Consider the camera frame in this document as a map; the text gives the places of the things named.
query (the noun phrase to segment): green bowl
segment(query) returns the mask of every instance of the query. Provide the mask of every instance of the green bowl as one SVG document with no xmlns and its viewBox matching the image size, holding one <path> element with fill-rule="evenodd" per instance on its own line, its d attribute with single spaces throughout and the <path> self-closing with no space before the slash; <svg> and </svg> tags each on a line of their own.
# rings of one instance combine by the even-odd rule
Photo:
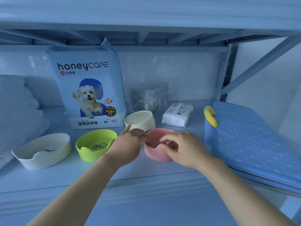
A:
<svg viewBox="0 0 301 226">
<path fill-rule="evenodd" d="M 112 130 L 98 129 L 81 136 L 76 142 L 76 149 L 82 160 L 96 162 L 108 151 L 117 137 L 117 133 Z"/>
</svg>

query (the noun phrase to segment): round badge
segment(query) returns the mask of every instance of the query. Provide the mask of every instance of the round badge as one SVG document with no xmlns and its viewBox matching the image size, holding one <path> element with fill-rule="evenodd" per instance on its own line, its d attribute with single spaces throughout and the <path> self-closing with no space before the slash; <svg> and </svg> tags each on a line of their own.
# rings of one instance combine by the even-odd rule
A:
<svg viewBox="0 0 301 226">
<path fill-rule="evenodd" d="M 108 106 L 106 107 L 106 109 L 104 110 L 104 113 L 108 116 L 108 117 L 113 117 L 116 115 L 116 109 L 112 106 Z"/>
</svg>

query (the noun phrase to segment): polka dot cushion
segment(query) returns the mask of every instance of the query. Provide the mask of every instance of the polka dot cushion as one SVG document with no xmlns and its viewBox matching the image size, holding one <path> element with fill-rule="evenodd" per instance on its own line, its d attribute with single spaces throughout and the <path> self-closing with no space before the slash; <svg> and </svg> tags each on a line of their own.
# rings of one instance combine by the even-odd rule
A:
<svg viewBox="0 0 301 226">
<path fill-rule="evenodd" d="M 229 166 L 301 189 L 301 160 L 250 108 L 209 104 L 218 127 L 205 120 L 205 145 Z"/>
</svg>

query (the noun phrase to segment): pet bowl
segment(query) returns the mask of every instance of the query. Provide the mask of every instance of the pet bowl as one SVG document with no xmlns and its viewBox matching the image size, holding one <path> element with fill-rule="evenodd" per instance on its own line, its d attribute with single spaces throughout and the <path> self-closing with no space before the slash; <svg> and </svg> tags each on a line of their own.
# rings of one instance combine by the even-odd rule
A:
<svg viewBox="0 0 301 226">
<path fill-rule="evenodd" d="M 81 136 L 76 142 L 76 149 L 82 160 L 95 162 L 108 151 L 116 138 L 116 132 L 98 129 Z"/>
<path fill-rule="evenodd" d="M 159 146 L 159 140 L 166 134 L 174 131 L 166 128 L 157 128 L 148 132 L 148 140 L 144 143 L 145 153 L 152 159 L 160 162 L 170 162 L 172 159 Z"/>
<path fill-rule="evenodd" d="M 124 124 L 126 127 L 129 124 L 132 124 L 130 130 L 134 128 L 139 128 L 145 132 L 156 128 L 153 113 L 147 110 L 138 111 L 128 115 L 124 120 Z"/>
<path fill-rule="evenodd" d="M 28 170 L 41 170 L 62 161 L 72 150 L 70 136 L 53 133 L 24 144 L 13 155 Z"/>
</svg>

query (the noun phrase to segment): dog image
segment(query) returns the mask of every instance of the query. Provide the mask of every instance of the dog image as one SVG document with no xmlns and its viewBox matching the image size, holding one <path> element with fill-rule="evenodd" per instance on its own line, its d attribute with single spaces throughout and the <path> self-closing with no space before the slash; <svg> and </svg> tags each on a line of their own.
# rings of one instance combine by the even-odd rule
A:
<svg viewBox="0 0 301 226">
<path fill-rule="evenodd" d="M 82 111 L 86 114 L 88 118 L 94 118 L 92 112 L 96 114 L 101 114 L 102 106 L 99 102 L 96 101 L 97 96 L 96 90 L 93 86 L 81 86 L 77 90 L 77 95 L 75 93 L 72 94 L 72 97 L 76 99 L 80 105 Z"/>
</svg>

